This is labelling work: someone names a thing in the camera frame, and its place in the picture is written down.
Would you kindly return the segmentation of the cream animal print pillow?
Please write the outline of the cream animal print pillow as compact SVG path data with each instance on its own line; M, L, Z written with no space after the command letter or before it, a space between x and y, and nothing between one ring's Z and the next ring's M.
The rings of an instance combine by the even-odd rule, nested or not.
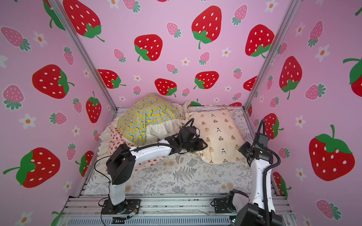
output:
M200 130L200 137L207 148L199 151L200 158L208 164L247 163L239 148L246 142L247 131L240 125L243 110L233 107L190 106L185 112L187 119Z

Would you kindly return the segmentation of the lemon print teal pillow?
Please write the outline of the lemon print teal pillow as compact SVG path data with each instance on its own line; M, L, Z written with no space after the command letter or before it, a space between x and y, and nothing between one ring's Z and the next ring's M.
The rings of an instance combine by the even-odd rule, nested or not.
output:
M150 93L119 118L117 128L125 139L143 146L169 136L182 123L183 117L175 105Z

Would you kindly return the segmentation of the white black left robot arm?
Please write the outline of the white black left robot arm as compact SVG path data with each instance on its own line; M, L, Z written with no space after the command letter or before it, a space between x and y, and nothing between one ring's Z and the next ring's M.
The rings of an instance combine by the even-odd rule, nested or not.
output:
M157 157L166 157L173 154L194 153L208 147L200 137L199 129L195 126L184 126L178 134L174 134L161 141L141 147L120 145L106 162L110 176L109 195L106 213L123 214L126 209L133 210L125 197L125 185L131 178L135 167L143 162L153 162Z

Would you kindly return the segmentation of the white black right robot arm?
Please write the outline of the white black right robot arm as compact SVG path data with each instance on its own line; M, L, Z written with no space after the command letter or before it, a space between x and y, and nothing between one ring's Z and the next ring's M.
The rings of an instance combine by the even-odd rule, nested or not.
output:
M256 133L253 143L246 142L239 152L246 158L252 172L251 195L233 189L225 197L214 199L215 213L235 213L236 226L282 226L272 199L272 169L281 163L280 157L267 147L269 136Z

